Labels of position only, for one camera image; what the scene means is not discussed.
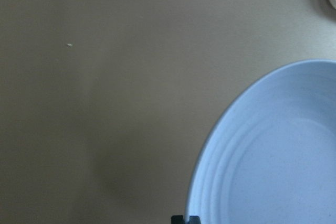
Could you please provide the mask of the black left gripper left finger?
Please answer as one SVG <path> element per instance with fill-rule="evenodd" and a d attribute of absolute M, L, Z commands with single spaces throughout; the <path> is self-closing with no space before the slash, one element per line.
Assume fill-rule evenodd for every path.
<path fill-rule="evenodd" d="M 172 215 L 171 224 L 185 224 L 183 215 Z"/>

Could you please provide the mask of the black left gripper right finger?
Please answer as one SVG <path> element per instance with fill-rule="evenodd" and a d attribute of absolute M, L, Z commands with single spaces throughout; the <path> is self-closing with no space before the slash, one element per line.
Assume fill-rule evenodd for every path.
<path fill-rule="evenodd" d="M 201 224 L 201 220 L 199 216 L 190 216 L 188 224 Z"/>

